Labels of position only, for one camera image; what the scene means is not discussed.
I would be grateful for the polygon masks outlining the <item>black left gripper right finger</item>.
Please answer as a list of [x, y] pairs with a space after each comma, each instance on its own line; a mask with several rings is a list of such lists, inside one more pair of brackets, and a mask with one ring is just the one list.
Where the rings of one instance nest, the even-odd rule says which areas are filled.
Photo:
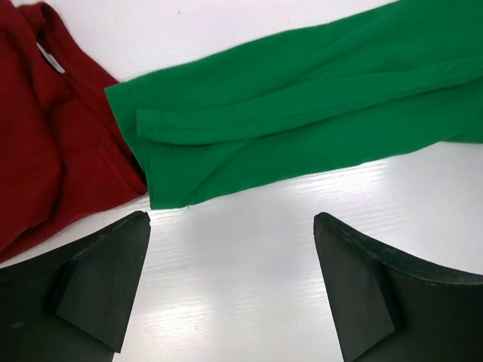
[[315, 247], [345, 361], [480, 361], [482, 277], [412, 256], [328, 213]]

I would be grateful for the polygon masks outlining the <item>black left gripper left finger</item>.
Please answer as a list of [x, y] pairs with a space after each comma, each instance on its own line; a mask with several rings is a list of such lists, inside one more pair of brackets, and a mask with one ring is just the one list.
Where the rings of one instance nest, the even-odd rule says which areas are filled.
[[133, 212], [1, 270], [3, 361], [111, 361], [122, 349], [151, 227]]

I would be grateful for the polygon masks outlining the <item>green t shirt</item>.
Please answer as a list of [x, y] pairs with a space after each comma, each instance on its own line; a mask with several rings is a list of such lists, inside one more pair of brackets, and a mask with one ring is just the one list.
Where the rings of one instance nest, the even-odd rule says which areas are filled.
[[482, 141], [482, 3], [396, 1], [106, 89], [173, 209], [284, 179]]

